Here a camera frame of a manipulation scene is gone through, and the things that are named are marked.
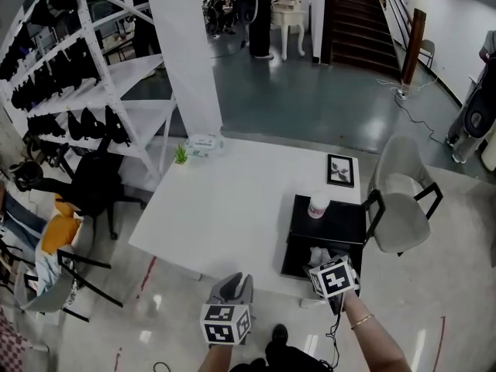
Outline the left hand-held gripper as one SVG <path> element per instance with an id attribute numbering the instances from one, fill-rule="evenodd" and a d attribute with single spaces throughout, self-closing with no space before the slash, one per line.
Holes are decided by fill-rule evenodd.
<path id="1" fill-rule="evenodd" d="M 215 284 L 201 307 L 200 326 L 209 345 L 240 345 L 252 329 L 253 277 L 241 272 Z"/>

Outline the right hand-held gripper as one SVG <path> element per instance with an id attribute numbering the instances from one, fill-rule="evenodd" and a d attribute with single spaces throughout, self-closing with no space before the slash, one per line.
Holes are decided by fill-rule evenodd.
<path id="1" fill-rule="evenodd" d="M 315 293 L 329 303 L 334 315 L 341 314 L 347 291 L 360 294 L 360 277 L 347 253 L 336 254 L 323 265 L 313 266 L 307 263 L 302 268 L 305 273 L 309 273 Z"/>

